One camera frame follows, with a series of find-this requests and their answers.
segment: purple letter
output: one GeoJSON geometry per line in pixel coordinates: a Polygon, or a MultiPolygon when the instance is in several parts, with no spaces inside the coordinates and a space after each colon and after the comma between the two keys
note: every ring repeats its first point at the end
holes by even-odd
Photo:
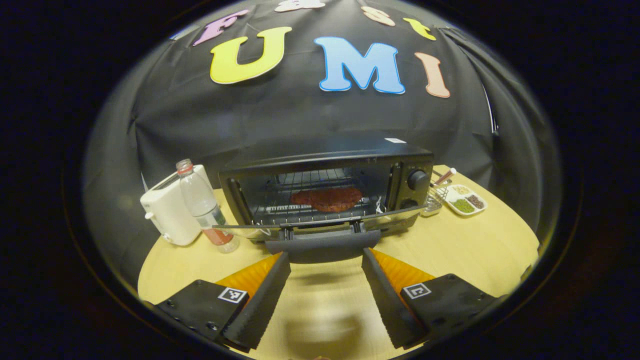
{"type": "Polygon", "coordinates": [[[239,16],[246,15],[249,10],[243,10],[241,12],[233,13],[231,15],[227,15],[222,19],[218,19],[205,27],[205,31],[200,35],[200,38],[193,43],[193,46],[201,44],[207,40],[213,39],[214,37],[222,34],[222,28],[228,28],[233,25],[234,22],[238,19],[239,16]]]}

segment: oven knob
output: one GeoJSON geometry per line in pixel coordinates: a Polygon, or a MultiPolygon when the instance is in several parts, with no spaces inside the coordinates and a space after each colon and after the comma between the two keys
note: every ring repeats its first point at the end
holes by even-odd
{"type": "Polygon", "coordinates": [[[429,177],[422,170],[416,170],[409,175],[406,184],[411,190],[424,189],[429,186],[429,177]]]}

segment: letter m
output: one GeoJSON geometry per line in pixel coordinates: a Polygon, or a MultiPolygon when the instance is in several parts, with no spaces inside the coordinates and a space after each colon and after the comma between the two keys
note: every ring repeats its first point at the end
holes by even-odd
{"type": "Polygon", "coordinates": [[[324,91],[346,91],[351,82],[344,77],[346,69],[361,89],[366,89],[373,73],[377,71],[378,79],[373,88],[379,92],[403,94],[404,86],[396,65],[398,50],[387,44],[373,43],[365,56],[347,40],[339,37],[319,37],[314,42],[324,49],[326,78],[320,82],[324,91]]]}

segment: meat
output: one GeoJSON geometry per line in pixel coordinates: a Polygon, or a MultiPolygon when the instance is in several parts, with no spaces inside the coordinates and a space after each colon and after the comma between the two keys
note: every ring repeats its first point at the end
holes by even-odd
{"type": "Polygon", "coordinates": [[[293,204],[311,205],[326,213],[340,213],[351,209],[360,199],[362,193],[356,188],[305,190],[291,195],[293,204]]]}

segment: round table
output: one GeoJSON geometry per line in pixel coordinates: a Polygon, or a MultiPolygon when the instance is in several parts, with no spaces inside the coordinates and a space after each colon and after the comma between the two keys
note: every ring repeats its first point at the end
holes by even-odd
{"type": "MultiPolygon", "coordinates": [[[[441,174],[448,169],[434,167],[441,174]]],[[[375,249],[435,277],[454,273],[494,297],[513,291],[538,259],[536,235],[509,206],[463,174],[452,183],[469,187],[488,207],[462,217],[443,205],[439,214],[418,217],[406,232],[382,237],[375,249]]],[[[222,190],[214,194],[229,224],[236,225],[222,190]]],[[[236,251],[222,254],[202,233],[185,247],[159,237],[140,271],[140,299],[158,304],[196,279],[216,282],[271,255],[264,245],[240,240],[236,251]]],[[[347,360],[389,359],[413,350],[393,348],[361,264],[362,257],[292,263],[260,345],[239,353],[256,359],[347,360]]]]}

